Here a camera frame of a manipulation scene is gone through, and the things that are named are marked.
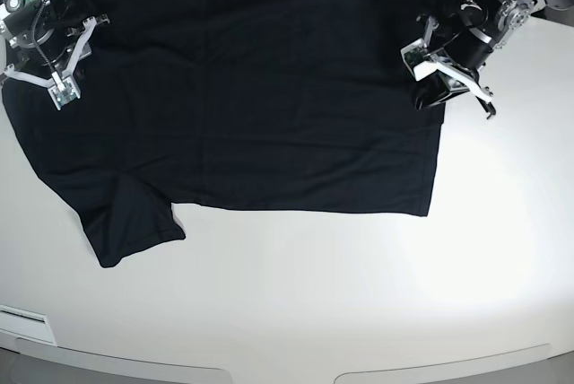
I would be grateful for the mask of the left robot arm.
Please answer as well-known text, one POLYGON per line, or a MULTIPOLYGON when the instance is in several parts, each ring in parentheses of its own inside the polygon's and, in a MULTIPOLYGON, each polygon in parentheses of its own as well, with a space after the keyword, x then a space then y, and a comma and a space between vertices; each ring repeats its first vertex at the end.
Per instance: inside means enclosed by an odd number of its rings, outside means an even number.
POLYGON ((418 83, 418 110, 472 94, 488 117, 496 114, 492 91, 480 84, 487 59, 538 13, 564 12, 573 0, 445 0, 436 14, 424 14, 424 33, 401 50, 407 70, 418 83))

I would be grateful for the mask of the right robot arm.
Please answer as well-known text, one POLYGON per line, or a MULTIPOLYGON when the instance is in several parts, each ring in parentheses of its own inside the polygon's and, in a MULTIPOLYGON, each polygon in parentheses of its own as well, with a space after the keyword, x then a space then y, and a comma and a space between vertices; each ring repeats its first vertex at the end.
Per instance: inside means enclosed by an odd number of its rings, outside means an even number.
POLYGON ((1 0, 1 37, 17 56, 1 73, 2 82, 13 79, 44 88, 58 103, 80 97, 75 69, 91 54, 93 32, 109 18, 73 17, 72 7, 67 0, 1 0))

